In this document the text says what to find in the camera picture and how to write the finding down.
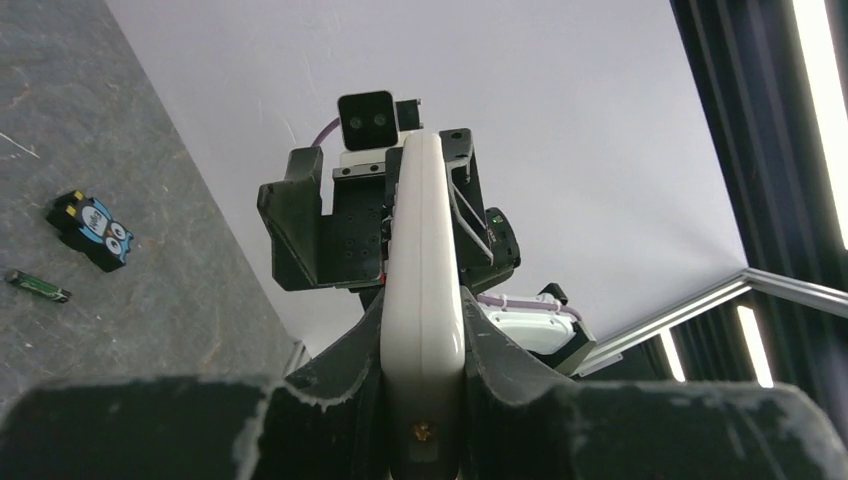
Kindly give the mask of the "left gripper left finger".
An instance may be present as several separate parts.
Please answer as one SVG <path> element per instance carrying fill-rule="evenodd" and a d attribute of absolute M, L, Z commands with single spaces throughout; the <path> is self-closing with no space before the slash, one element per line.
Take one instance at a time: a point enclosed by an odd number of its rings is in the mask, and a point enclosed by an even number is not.
<path fill-rule="evenodd" d="M 1 424 L 5 479 L 384 479 L 383 296 L 284 378 L 43 382 Z"/>

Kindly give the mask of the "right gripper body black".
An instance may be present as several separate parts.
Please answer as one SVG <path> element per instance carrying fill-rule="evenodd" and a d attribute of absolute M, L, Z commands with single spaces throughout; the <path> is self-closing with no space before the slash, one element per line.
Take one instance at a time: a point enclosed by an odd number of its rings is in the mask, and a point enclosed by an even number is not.
<path fill-rule="evenodd" d="M 319 266 L 331 287 L 363 289 L 380 283 L 388 262 L 398 162 L 341 167 L 333 172 L 331 213 L 321 218 Z M 460 272 L 469 283 L 483 271 Z"/>

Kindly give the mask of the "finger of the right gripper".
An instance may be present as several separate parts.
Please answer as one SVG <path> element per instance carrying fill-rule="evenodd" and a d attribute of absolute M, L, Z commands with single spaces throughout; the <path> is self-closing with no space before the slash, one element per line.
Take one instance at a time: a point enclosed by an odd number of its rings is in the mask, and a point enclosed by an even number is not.
<path fill-rule="evenodd" d="M 465 272 L 492 267 L 497 262 L 497 236 L 491 211 L 483 204 L 472 133 L 467 128 L 442 130 L 439 137 L 458 269 Z"/>
<path fill-rule="evenodd" d="M 322 170 L 321 147 L 296 148 L 284 178 L 258 189 L 257 211 L 271 240 L 272 277 L 289 292 L 332 286 L 319 266 Z"/>

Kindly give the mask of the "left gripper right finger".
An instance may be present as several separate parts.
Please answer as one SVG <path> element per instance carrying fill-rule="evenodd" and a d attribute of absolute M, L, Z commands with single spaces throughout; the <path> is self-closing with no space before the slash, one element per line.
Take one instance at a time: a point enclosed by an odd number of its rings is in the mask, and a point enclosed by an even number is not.
<path fill-rule="evenodd" d="M 465 324 L 465 479 L 843 479 L 824 412 L 779 384 L 576 382 L 499 331 L 475 297 Z"/>

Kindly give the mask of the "red white remote control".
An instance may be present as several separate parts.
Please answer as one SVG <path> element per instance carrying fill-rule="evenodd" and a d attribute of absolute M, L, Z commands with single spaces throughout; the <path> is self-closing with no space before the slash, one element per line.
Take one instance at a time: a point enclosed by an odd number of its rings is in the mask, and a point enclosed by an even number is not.
<path fill-rule="evenodd" d="M 464 322 L 442 141 L 407 137 L 395 190 L 380 357 L 395 479 L 459 472 Z"/>

